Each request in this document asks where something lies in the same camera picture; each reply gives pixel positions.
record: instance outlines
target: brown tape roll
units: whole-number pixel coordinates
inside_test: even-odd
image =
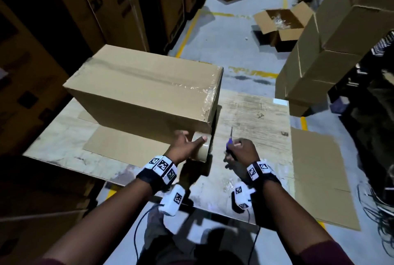
[[[212,135],[207,134],[207,133],[195,132],[193,135],[193,138],[191,139],[191,141],[194,142],[196,139],[198,139],[204,135],[207,137],[206,142],[200,147],[200,149],[196,152],[195,156],[193,156],[193,158],[192,158],[194,160],[202,161],[202,162],[206,162],[206,158],[207,158],[208,152],[209,152],[209,146],[211,144]]]

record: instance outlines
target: purple scissors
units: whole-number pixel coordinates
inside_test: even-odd
[[[230,138],[229,141],[226,144],[226,153],[229,153],[231,155],[232,158],[234,158],[235,161],[237,161],[237,157],[235,156],[235,154],[233,153],[233,151],[231,151],[229,149],[229,145],[233,144],[233,127],[231,126],[231,133],[230,133]]]

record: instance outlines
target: warehouse floor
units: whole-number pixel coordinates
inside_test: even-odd
[[[267,8],[288,8],[295,3],[296,0],[238,0],[227,4],[220,0],[206,0],[204,8],[193,20],[187,22],[169,55],[224,67],[221,86],[224,89],[274,97],[275,78],[283,67],[288,53],[277,53],[273,47],[260,45],[259,34],[253,32],[259,31],[259,28],[252,15]],[[357,185],[367,179],[358,168],[357,150],[338,117],[325,110],[307,117],[307,125],[305,123],[302,125],[300,118],[295,117],[291,118],[291,124],[295,128],[303,127],[332,135],[340,145],[362,232],[326,224],[327,231],[355,264],[392,264],[393,259],[382,247],[377,224],[366,216],[358,200]],[[107,190],[101,192],[99,201],[104,200],[107,194]],[[149,203],[142,214],[151,206],[152,204]],[[187,213],[178,212],[175,217],[165,217],[164,222],[170,231],[178,233],[187,217]],[[190,226],[182,233],[187,235],[189,240],[200,243],[204,230],[229,228],[207,218],[209,214],[196,211],[189,218]],[[135,226],[136,224],[108,258],[106,265],[136,262],[133,243]],[[137,232],[139,252],[143,246],[146,226],[147,220],[144,218]],[[229,229],[232,230],[226,237],[226,245],[231,243],[233,251],[246,264],[256,234],[243,228]],[[291,262],[277,234],[263,228],[259,233],[250,264],[291,264]]]

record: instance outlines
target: wooden table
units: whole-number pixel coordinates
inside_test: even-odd
[[[223,161],[231,127],[233,138],[253,140],[260,158],[266,158],[273,165],[283,187],[294,197],[289,108],[287,101],[224,89],[220,91],[218,108],[209,175],[201,176],[191,186],[190,199],[196,208],[248,222],[247,213],[238,214],[231,208],[231,192],[234,184],[240,181],[234,171],[225,168]],[[130,183],[140,168],[83,150],[84,144],[99,127],[78,118],[83,110],[72,99],[24,156],[119,185]],[[249,222],[255,223],[252,213]]]

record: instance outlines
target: wristband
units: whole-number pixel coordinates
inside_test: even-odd
[[[176,165],[166,156],[156,156],[144,165],[137,178],[149,183],[153,193],[169,187],[176,178]]]
[[[246,170],[252,180],[250,186],[253,186],[255,189],[262,189],[264,182],[267,180],[271,180],[282,185],[276,177],[274,170],[267,164],[267,160],[265,159],[263,161],[256,161],[252,163],[246,168]]]

